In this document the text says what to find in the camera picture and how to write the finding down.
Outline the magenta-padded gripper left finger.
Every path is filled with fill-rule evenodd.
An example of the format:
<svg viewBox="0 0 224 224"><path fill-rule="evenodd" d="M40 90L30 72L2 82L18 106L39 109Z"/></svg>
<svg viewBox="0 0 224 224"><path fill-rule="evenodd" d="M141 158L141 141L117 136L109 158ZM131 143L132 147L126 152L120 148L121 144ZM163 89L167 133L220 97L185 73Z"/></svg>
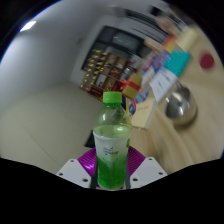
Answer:
<svg viewBox="0 0 224 224"><path fill-rule="evenodd" d="M56 175L83 188L96 188L96 149L69 159Z"/></svg>

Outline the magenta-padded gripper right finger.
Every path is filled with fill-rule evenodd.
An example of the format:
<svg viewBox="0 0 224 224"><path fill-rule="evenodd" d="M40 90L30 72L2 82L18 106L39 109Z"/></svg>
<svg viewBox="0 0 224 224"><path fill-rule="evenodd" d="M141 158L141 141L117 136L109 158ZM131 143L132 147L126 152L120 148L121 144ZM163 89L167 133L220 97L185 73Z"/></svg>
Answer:
<svg viewBox="0 0 224 224"><path fill-rule="evenodd" d="M166 175L154 157L145 157L135 148L129 147L125 174L127 189L143 187Z"/></svg>

